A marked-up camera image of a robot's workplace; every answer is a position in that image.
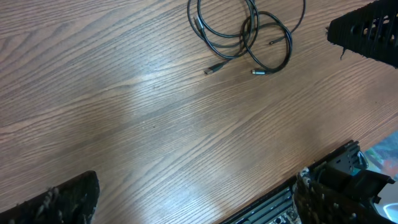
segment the coiled black cable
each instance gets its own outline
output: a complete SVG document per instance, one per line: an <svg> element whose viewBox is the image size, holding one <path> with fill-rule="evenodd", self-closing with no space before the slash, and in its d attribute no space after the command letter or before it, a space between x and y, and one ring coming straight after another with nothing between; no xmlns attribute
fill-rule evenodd
<svg viewBox="0 0 398 224"><path fill-rule="evenodd" d="M292 39L292 32L294 32L299 25L301 24L301 22L303 21L304 18L304 14L305 14L305 8L306 8L306 0L303 0L303 11L302 11L302 15L300 17L300 20L298 21L297 25L292 29L292 31L289 31L288 28L286 28L285 25L283 25L283 23L273 14L269 13L269 12L265 12L265 11L258 11L255 0L245 0L246 4L248 5L249 8L249 12L250 12L250 16L248 18L245 19L245 21L243 22L242 28L240 33L237 34L222 34L219 33L215 30L213 30L203 19L202 15L201 15L201 9L200 9L200 3L201 0L197 0L197 11L198 11L198 15L197 18L195 18L195 22L197 25L197 28L195 28L195 25L192 22L192 18L190 15L190 6L192 3L192 0L188 0L188 7L187 7L187 14L188 14L188 21L193 29L193 31L195 31L195 33L203 40L206 42L206 44L209 46L209 48L214 51L214 53L216 53L217 55L219 55L220 57L226 59L224 62L218 63L208 69L205 70L206 74L211 74L213 72L218 71L219 69L221 69L224 65L226 65L228 62L230 62L233 59L242 57L243 55L245 55L246 53L249 53L250 56L253 58L253 60L259 64L263 70L253 70L252 73L256 74L256 75L265 75L267 73L276 73L281 71L289 62L290 60L290 56L292 55L292 50L293 50L293 39ZM266 15L269 16L271 19L273 19L275 22L270 22L267 24L263 24L260 25L260 17L259 15ZM260 29L265 28L265 27L269 27L269 26L279 26L282 31L284 32L284 36L283 37L279 37L276 40L273 40L271 42L269 42L270 45L280 42L283 39L286 39L286 45L287 45L287 51L286 51L286 56L284 61L277 66L276 68L270 68L267 67L266 65L264 65L263 63L260 62L260 60L253 54L251 47L254 45L257 36L258 36L258 32ZM241 38L239 40L239 42L235 43L235 44L231 44L231 45L221 45L221 44L217 44L217 43L213 43L211 41L209 41L209 39L207 38L205 29L207 29L208 31L210 31L211 33L213 33L214 35L217 35L219 37L224 37L224 38ZM236 54L234 55L225 55L222 54L221 52L219 52L216 48L224 48L224 49L228 49L228 48L233 48L233 47L238 47L239 46L239 50Z"/></svg>

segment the slotted black part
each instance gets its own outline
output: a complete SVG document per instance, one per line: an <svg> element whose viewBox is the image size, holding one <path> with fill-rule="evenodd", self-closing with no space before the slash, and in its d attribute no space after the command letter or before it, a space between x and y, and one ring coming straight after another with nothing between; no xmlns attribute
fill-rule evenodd
<svg viewBox="0 0 398 224"><path fill-rule="evenodd" d="M398 67L398 1L379 0L330 23L328 40Z"/></svg>

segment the wooden table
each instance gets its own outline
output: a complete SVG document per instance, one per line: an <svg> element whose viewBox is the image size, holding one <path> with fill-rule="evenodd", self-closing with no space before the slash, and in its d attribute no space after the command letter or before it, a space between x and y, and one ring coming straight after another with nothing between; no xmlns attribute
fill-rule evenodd
<svg viewBox="0 0 398 224"><path fill-rule="evenodd" d="M260 77L248 56L203 74L221 60L186 0L3 1L0 210L95 170L95 223L212 223L349 139L367 149L398 129L398 72L340 60L325 27L368 2L308 1L288 66ZM220 32L248 14L243 1L202 4ZM291 29L302 1L257 6ZM283 42L267 45L280 34L260 31L264 63L283 59Z"/></svg>

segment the wood grain surface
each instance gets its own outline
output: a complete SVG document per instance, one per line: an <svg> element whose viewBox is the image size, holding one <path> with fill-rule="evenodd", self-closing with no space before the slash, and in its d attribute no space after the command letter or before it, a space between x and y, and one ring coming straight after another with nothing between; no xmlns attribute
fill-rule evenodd
<svg viewBox="0 0 398 224"><path fill-rule="evenodd" d="M290 29L302 10L256 2ZM368 2L308 1L288 66L257 77L246 56L203 74L220 59L191 30L186 0L3 1L0 211L95 170L96 224L214 223L347 140L367 149L398 129L398 72L340 60L325 27ZM245 7L202 1L230 34ZM283 59L283 42L267 45L280 34L260 31L264 63Z"/></svg>

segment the black cable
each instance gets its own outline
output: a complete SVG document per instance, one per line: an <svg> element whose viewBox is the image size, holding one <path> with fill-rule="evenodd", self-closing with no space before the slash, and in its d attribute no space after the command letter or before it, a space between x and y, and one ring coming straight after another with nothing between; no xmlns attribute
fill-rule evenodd
<svg viewBox="0 0 398 224"><path fill-rule="evenodd" d="M303 21L304 14L305 14L305 8L306 8L306 0L303 0L303 11L302 11L300 20L298 21L297 25L292 29L292 31L289 31L288 28L286 28L286 26L283 25L283 23L273 14L271 14L269 12L265 12L265 11L259 12L257 9L257 6L255 4L255 0L245 0L246 4L248 5L248 8L249 8L250 16L245 19L245 21L243 22L241 31L238 34L222 34L222 33L215 31L214 29L212 29L205 22L205 20L203 19L202 15L201 15L201 9L200 9L201 0L197 0L197 1L198 1L197 2L198 15L197 15L197 18L195 18L197 28L195 28L195 25L193 24L192 18L190 15L190 5L191 5L192 0L188 0L188 7L187 7L188 21L189 21L193 31L197 34L197 36L199 36L203 41L205 41L206 44L209 46L209 48L212 51L214 51L214 53L216 53L220 57L226 59L224 62L218 63L218 64L208 68L207 70L205 70L206 74L211 74L213 72L218 71L219 69L221 69L224 65L226 65L231 60L242 57L246 53L249 53L250 56L253 58L253 60L263 68L263 70L253 70L252 73L256 74L256 75L265 75L267 73L276 73L276 72L281 71L287 65L287 63L290 60L290 56L292 55L292 49L293 49L292 32L294 32L299 27L301 22ZM275 22L270 22L267 24L260 25L259 15L261 15L261 14L269 16ZM254 45L254 43L257 39L259 30L262 28L265 28L265 27L269 27L269 26L279 26L282 29L282 31L284 32L283 37L279 37L278 39L269 42L270 45L277 43L283 39L286 39L287 51L286 51L285 59L276 68L269 68L269 67L265 66L263 63L260 62L260 60L258 60L258 58L253 54L253 52L251 50L251 47ZM237 42L235 44L231 44L231 45L221 45L221 44L213 43L213 42L209 41L209 39L207 38L205 29L219 37L240 38L240 40L239 40L239 42ZM229 48L233 48L233 47L237 47L237 46L239 46L239 50L234 55L225 55L216 49L216 48L229 49Z"/></svg>

